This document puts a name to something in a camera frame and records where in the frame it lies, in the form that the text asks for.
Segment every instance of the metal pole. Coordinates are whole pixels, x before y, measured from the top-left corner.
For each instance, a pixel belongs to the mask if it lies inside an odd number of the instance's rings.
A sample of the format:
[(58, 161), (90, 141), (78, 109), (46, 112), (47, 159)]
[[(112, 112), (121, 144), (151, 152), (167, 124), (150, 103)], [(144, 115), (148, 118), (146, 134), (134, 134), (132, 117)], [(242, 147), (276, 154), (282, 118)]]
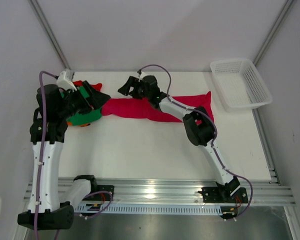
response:
[[(294, 4), (296, 3), (297, 0), (287, 0), (282, 7), (280, 13), (278, 14), (277, 19), (275, 20), (271, 30), (269, 31), (266, 39), (264, 40), (258, 54), (256, 55), (253, 64), (257, 67), (266, 52), (268, 51), (270, 45), (272, 44), (273, 40), (277, 36), (280, 28), (284, 24), (285, 19), (289, 15), (291, 9), (293, 8)], [(275, 169), (275, 163), (274, 163), (274, 154), (271, 149), (270, 143), (267, 138), (267, 131), (265, 129), (265, 125), (263, 123), (263, 120), (261, 118), (260, 111), (258, 109), (252, 110), (253, 117), (256, 123), (256, 127), (259, 132), (261, 144), (263, 147), (264, 155), (267, 160), (269, 168)], [(278, 175), (276, 175), (278, 183), (280, 184), (280, 179)]]
[(61, 47), (54, 35), (49, 23), (48, 23), (48, 20), (40, 7), (38, 0), (28, 0), (28, 2), (31, 5), (31, 8), (32, 8), (34, 14), (36, 15), (42, 29), (44, 30), (46, 36), (48, 37), (56, 55), (58, 56), (59, 60), (61, 61), (63, 67), (65, 69), (71, 69), (62, 49), (61, 49)]
[(260, 60), (263, 58), (265, 53), (267, 52), (269, 46), (277, 36), (279, 29), (282, 27), (284, 24), (285, 19), (289, 15), (291, 9), (293, 8), (294, 4), (296, 3), (297, 0), (287, 0), (281, 9), (277, 19), (275, 20), (270, 32), (268, 33), (268, 36), (264, 40), (258, 54), (256, 55), (253, 64), (257, 66), (260, 62)]

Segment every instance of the green cloth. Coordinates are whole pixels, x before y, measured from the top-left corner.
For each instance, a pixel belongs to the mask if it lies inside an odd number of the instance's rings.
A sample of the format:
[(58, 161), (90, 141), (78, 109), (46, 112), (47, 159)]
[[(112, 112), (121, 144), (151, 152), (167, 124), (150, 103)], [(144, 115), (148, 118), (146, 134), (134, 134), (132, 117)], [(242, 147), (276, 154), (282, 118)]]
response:
[[(79, 88), (79, 91), (84, 98), (89, 97), (87, 91), (85, 90), (85, 88), (83, 86), (81, 86)], [(99, 108), (99, 109), (93, 110), (87, 114), (77, 113), (74, 116), (68, 118), (67, 122), (70, 122), (73, 126), (78, 126), (78, 125), (92, 123), (94, 121), (97, 121), (101, 117), (102, 117), (101, 108)]]

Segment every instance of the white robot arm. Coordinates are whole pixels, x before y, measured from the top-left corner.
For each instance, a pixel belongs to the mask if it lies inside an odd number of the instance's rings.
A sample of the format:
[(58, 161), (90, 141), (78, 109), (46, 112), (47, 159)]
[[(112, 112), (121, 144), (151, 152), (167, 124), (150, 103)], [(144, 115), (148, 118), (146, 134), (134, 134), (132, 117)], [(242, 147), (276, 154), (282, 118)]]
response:
[[(67, 119), (76, 113), (87, 114), (99, 109), (110, 99), (109, 95), (93, 89), (87, 81), (84, 81), (82, 86), (88, 97), (83, 97), (71, 81), (65, 80), (65, 75), (66, 72), (60, 74), (57, 84), (44, 86), (46, 109), (43, 108), (40, 88), (36, 95), (39, 108), (34, 111), (33, 124), (30, 127), (34, 153), (32, 191), (27, 211), (20, 213), (17, 218), (19, 225), (30, 229), (35, 228), (35, 223), (38, 230), (69, 229), (74, 220), (74, 209), (85, 196), (97, 192), (95, 177), (80, 175), (59, 198), (59, 161), (68, 127)], [(65, 90), (63, 97), (60, 86)], [(42, 117), (38, 117), (39, 113), (43, 116), (44, 110), (46, 122)]]
[[(215, 175), (217, 187), (212, 191), (217, 192), (217, 194), (213, 193), (214, 195), (211, 198), (210, 194), (205, 192), (204, 194), (207, 197), (203, 196), (203, 201), (236, 203), (235, 197), (240, 195), (241, 198), (242, 191), (245, 192), (246, 190), (241, 187), (238, 178), (230, 174), (226, 161), (218, 148), (214, 123), (208, 117), (204, 107), (195, 108), (176, 101), (160, 91), (155, 76), (147, 75), (141, 71), (138, 73), (138, 77), (130, 76), (118, 92), (125, 96), (132, 96), (135, 99), (147, 98), (153, 108), (181, 120), (188, 139), (193, 145), (200, 148)], [(248, 201), (248, 199), (240, 200), (243, 203)]]

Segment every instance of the white wall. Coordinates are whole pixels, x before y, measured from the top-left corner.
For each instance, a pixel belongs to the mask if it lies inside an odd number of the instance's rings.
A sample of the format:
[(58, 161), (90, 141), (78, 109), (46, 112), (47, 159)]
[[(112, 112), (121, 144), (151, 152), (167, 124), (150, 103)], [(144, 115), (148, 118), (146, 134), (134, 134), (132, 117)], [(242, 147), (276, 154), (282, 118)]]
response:
[(0, 0), (0, 240), (12, 239), (32, 178), (29, 128), (40, 70), (58, 74), (62, 66), (30, 5), (26, 0)]
[(257, 55), (286, 0), (39, 0), (74, 70), (209, 71)]
[(273, 95), (262, 107), (279, 178), (300, 209), (300, 0), (258, 66)]

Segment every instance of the wire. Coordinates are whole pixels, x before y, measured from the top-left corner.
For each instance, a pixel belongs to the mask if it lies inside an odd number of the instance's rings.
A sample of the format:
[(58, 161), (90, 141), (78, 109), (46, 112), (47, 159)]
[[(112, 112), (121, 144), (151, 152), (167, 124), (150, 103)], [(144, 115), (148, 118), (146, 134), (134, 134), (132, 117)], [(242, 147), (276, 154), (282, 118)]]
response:
[(238, 196), (235, 196), (235, 201), (239, 201), (239, 203), (240, 203), (240, 205), (239, 206), (237, 206), (236, 208), (238, 209), (238, 208), (240, 208), (241, 207), (241, 205), (242, 205), (242, 202), (241, 202), (241, 200), (240, 200), (240, 198), (238, 197)]
[(40, 181), (41, 181), (41, 172), (42, 172), (42, 164), (40, 163), (42, 163), (44, 160), (44, 149), (45, 149), (45, 140), (46, 140), (46, 132), (47, 132), (47, 104), (46, 104), (45, 87), (43, 82), (43, 74), (49, 75), (53, 78), (57, 77), (47, 71), (41, 71), (39, 74), (40, 90), (42, 95), (42, 136), (41, 136), (41, 146), (40, 146), (40, 154), (39, 154), (38, 173), (36, 176), (36, 192), (35, 192), (36, 205), (35, 205), (34, 223), (33, 223), (34, 236), (36, 240), (39, 240), (38, 215), (39, 215), (39, 205), (40, 205)]
[(221, 158), (220, 158), (220, 156), (219, 156), (217, 150), (215, 149), (215, 145), (214, 145), (214, 142), (215, 142), (215, 140), (216, 140), (216, 138), (217, 138), (217, 136), (218, 136), (218, 129), (217, 129), (217, 126), (215, 125), (214, 121), (212, 121), (212, 119), (211, 119), (207, 114), (205, 114), (204, 112), (202, 112), (202, 111), (200, 111), (200, 110), (197, 110), (197, 109), (194, 109), (194, 108), (186, 108), (185, 106), (183, 106), (183, 105), (181, 105), (181, 104), (179, 104), (179, 103), (177, 103), (177, 102), (174, 102), (174, 101), (170, 98), (170, 96), (169, 96), (169, 90), (170, 90), (171, 83), (172, 83), (172, 77), (171, 77), (169, 71), (168, 71), (167, 69), (165, 69), (163, 66), (158, 65), (158, 64), (149, 64), (149, 65), (146, 65), (146, 66), (141, 67), (140, 70), (139, 70), (138, 72), (141, 72), (143, 69), (148, 68), (148, 67), (158, 67), (158, 68), (161, 68), (161, 69), (164, 70), (164, 71), (167, 73), (167, 75), (169, 76), (169, 84), (168, 84), (168, 88), (167, 88), (167, 90), (166, 90), (166, 97), (167, 97), (167, 99), (168, 99), (172, 104), (174, 104), (174, 105), (176, 105), (176, 106), (178, 106), (178, 107), (180, 107), (180, 108), (186, 109), (186, 110), (195, 111), (196, 113), (201, 114), (202, 116), (204, 116), (206, 119), (209, 120), (209, 122), (211, 123), (211, 125), (212, 125), (213, 128), (214, 128), (214, 137), (213, 137), (213, 139), (212, 139), (212, 141), (211, 141), (211, 147), (212, 147), (213, 152), (214, 152), (216, 158), (218, 159), (220, 165), (222, 166), (222, 169), (224, 169), (227, 173), (229, 173), (230, 175), (232, 175), (232, 176), (234, 176), (234, 177), (237, 177), (237, 178), (240, 178), (240, 179), (245, 180), (245, 181), (249, 184), (250, 189), (251, 189), (250, 199), (249, 199), (248, 204), (246, 205), (245, 209), (237, 216), (237, 217), (239, 217), (239, 216), (242, 215), (242, 214), (250, 207), (250, 205), (251, 205), (252, 198), (253, 198), (253, 195), (254, 195), (254, 188), (253, 188), (253, 186), (252, 186), (252, 183), (251, 183), (246, 177), (240, 176), (240, 175), (238, 175), (238, 174), (235, 174), (235, 173), (231, 172), (229, 169), (226, 168), (225, 164), (222, 162), (222, 160), (221, 160)]
[(54, 240), (57, 240), (59, 237), (60, 229), (58, 229), (55, 233)]
[(100, 193), (100, 195), (101, 195), (101, 198), (102, 198), (102, 203), (100, 205), (102, 205), (106, 202), (106, 197), (103, 193)]
[(108, 204), (104, 208), (102, 208), (100, 211), (98, 211), (97, 213), (95, 213), (95, 214), (93, 214), (91, 216), (85, 216), (85, 215), (83, 215), (81, 213), (76, 213), (75, 215), (83, 217), (85, 219), (92, 219), (92, 218), (95, 218), (96, 216), (100, 215), (103, 211), (105, 211), (109, 207), (109, 205), (112, 203), (113, 196), (112, 196), (112, 194), (109, 191), (96, 191), (96, 192), (88, 194), (84, 198), (88, 198), (88, 197), (91, 197), (91, 196), (94, 196), (94, 195), (97, 195), (97, 194), (108, 194), (110, 196), (110, 201), (108, 202)]

